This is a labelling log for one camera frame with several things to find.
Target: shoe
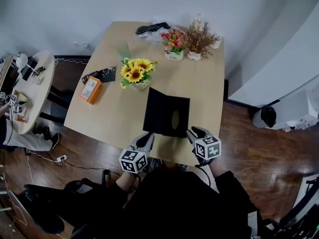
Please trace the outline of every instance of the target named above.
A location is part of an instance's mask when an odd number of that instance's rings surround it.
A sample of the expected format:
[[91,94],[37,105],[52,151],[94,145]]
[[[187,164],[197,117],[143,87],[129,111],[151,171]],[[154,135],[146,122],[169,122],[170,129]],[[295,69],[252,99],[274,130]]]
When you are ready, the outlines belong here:
[[44,140],[48,141],[50,140],[51,136],[50,136],[50,128],[48,126],[45,126],[43,128],[43,134],[44,134]]
[[158,158],[153,158],[152,162],[151,162],[151,167],[153,168],[153,170],[155,169],[161,169],[163,166],[163,162],[161,159]]
[[54,149],[54,148],[55,148],[55,146],[58,144],[60,138],[61,138],[61,134],[60,134],[60,133],[56,133],[56,134],[51,138],[51,141],[52,141],[52,147],[51,147],[51,149]]
[[186,172],[188,170],[188,165],[178,164],[179,172]]

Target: cable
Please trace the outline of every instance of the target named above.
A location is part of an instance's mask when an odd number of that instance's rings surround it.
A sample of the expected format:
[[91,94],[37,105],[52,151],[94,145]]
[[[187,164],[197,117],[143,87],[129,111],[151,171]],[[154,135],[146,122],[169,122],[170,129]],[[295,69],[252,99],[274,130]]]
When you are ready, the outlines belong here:
[[208,173],[206,173],[206,171],[203,169],[203,168],[201,168],[201,167],[197,167],[199,170],[202,170],[203,172],[204,172],[204,174],[206,174],[206,176],[207,176],[207,178],[208,178],[208,181],[209,181],[209,187],[210,187],[210,185],[211,185],[211,183],[210,183],[210,178],[209,178],[209,175],[208,175]]
[[29,164],[29,156],[28,156],[28,166],[29,166],[29,170],[30,170],[31,179],[32,179],[32,182],[33,182],[33,184],[34,184],[32,172],[31,172],[31,167],[30,167],[30,164]]
[[53,161],[56,166],[58,166],[58,167],[63,167],[63,164],[62,164],[62,165],[58,165],[58,164],[57,164],[58,161],[55,161],[55,160],[51,157],[51,155],[49,154],[49,152],[45,151],[45,153],[49,156],[49,158],[51,158],[51,161]]
[[29,153],[32,153],[32,154],[37,155],[38,157],[44,158],[45,160],[48,160],[48,161],[50,161],[50,162],[54,162],[54,164],[55,164],[56,166],[58,166],[58,167],[63,167],[63,166],[58,165],[57,163],[58,163],[59,161],[55,161],[55,160],[50,156],[50,154],[49,154],[47,151],[45,151],[45,153],[46,153],[51,159],[48,159],[48,158],[46,158],[46,157],[43,157],[43,155],[40,155],[40,154],[38,154],[38,153],[36,153],[36,152],[33,152],[33,151],[30,151],[30,150],[29,150],[28,153],[26,153],[26,148],[24,148],[24,151],[25,151],[25,154],[26,154],[27,156],[28,156]]
[[60,236],[60,237],[62,237],[63,239],[65,239],[62,235],[60,235],[60,234],[56,234],[57,236]]
[[9,188],[8,188],[7,183],[6,183],[5,174],[4,174],[4,173],[3,173],[3,178],[4,178],[6,190],[8,191],[8,195],[9,195],[9,198],[10,198],[11,203],[13,204],[14,207],[16,207],[16,208],[18,208],[18,209],[20,210],[20,212],[21,212],[21,214],[22,214],[22,216],[23,216],[23,219],[24,219],[24,222],[23,222],[23,221],[19,220],[16,216],[14,216],[14,218],[13,218],[13,223],[14,223],[14,221],[15,221],[15,219],[16,219],[17,221],[20,221],[22,224],[24,224],[24,225],[27,226],[28,223],[26,222],[26,219],[25,219],[25,217],[24,217],[24,215],[23,215],[23,212],[21,211],[21,209],[20,209],[18,206],[16,206],[16,205],[14,204],[14,202],[13,202],[12,199],[11,199],[10,192],[9,192]]
[[[107,170],[106,168],[87,168],[87,167],[81,167],[81,166],[76,166],[76,165],[73,165],[69,162],[66,162],[64,159],[61,160],[62,162],[70,165],[70,166],[73,166],[73,167],[76,167],[76,168],[80,168],[80,169],[85,169],[85,170]],[[115,173],[117,174],[118,176],[121,176],[119,173],[116,173],[116,172],[113,172],[113,171],[110,171],[111,173]]]
[[63,60],[65,62],[74,62],[74,63],[82,63],[83,65],[87,65],[87,63],[83,63],[82,61],[75,61],[75,60],[69,60],[69,59],[64,59],[64,58],[56,58],[54,60],[54,66],[57,66],[60,60]]
[[48,158],[46,158],[46,157],[43,157],[42,155],[39,155],[39,154],[36,153],[36,152],[32,152],[32,151],[29,150],[28,154],[29,154],[29,153],[35,154],[35,155],[37,155],[38,157],[42,157],[42,158],[44,158],[44,159],[46,159],[46,160],[48,160],[48,161],[50,161],[50,162],[55,162],[54,160],[48,159]]

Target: wall outlet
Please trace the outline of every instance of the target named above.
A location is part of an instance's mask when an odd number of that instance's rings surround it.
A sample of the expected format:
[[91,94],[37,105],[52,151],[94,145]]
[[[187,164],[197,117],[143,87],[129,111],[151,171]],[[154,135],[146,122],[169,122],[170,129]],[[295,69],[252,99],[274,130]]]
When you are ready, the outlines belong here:
[[67,155],[63,155],[63,156],[61,156],[61,157],[58,157],[58,158],[56,159],[56,161],[57,161],[57,162],[61,162],[62,159],[63,159],[63,160],[66,160],[67,158],[68,158]]
[[84,47],[85,47],[86,49],[88,49],[88,50],[91,50],[91,51],[92,51],[92,46],[91,46],[89,43],[87,43],[87,42],[83,42],[83,45],[84,45]]

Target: yellow sunflower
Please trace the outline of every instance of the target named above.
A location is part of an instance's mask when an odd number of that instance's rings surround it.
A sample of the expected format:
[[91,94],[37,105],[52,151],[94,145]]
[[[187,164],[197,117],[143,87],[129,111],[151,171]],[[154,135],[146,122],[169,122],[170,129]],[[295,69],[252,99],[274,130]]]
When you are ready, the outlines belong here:
[[129,67],[133,68],[135,66],[135,63],[138,62],[140,59],[136,58],[136,59],[131,59],[128,63]]
[[139,82],[143,78],[143,71],[141,71],[139,68],[134,67],[131,70],[131,75],[127,79],[131,83]]
[[135,69],[139,69],[139,71],[140,71],[141,73],[145,72],[145,70],[144,70],[143,67],[137,65],[137,62],[135,62],[134,68],[135,68]]
[[154,64],[148,59],[139,59],[137,61],[137,66],[140,66],[144,69],[145,72],[153,70],[155,68]]
[[132,76],[131,72],[127,72],[123,75],[123,78],[128,80]]
[[124,66],[122,67],[122,69],[121,69],[120,76],[123,77],[126,73],[128,73],[128,72],[130,72],[130,71],[131,71],[130,67],[128,67],[127,65],[124,65]]

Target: orange box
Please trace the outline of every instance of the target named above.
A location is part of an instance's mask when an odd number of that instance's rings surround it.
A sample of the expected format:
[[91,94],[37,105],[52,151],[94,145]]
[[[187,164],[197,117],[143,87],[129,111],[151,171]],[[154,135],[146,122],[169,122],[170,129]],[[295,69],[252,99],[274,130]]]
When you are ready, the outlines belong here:
[[99,92],[101,91],[102,86],[103,83],[99,79],[90,76],[80,94],[80,98],[89,104],[93,104]]

